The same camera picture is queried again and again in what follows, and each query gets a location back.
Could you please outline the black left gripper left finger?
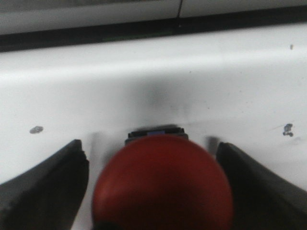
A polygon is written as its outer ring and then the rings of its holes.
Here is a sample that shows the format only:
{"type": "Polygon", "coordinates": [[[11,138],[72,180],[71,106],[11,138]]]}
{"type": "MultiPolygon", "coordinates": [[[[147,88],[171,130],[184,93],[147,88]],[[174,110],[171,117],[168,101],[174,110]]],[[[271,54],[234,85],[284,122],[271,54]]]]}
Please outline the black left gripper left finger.
{"type": "Polygon", "coordinates": [[[0,185],[2,230],[70,230],[83,201],[89,161],[78,139],[0,185]]]}

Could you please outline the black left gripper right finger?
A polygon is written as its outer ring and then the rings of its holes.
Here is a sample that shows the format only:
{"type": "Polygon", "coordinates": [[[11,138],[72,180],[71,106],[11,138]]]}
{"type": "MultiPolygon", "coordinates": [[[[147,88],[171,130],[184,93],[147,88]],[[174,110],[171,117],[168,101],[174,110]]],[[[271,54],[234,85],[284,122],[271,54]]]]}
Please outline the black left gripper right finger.
{"type": "Polygon", "coordinates": [[[216,160],[230,183],[234,230],[305,230],[307,193],[231,143],[220,143],[216,160]]]}

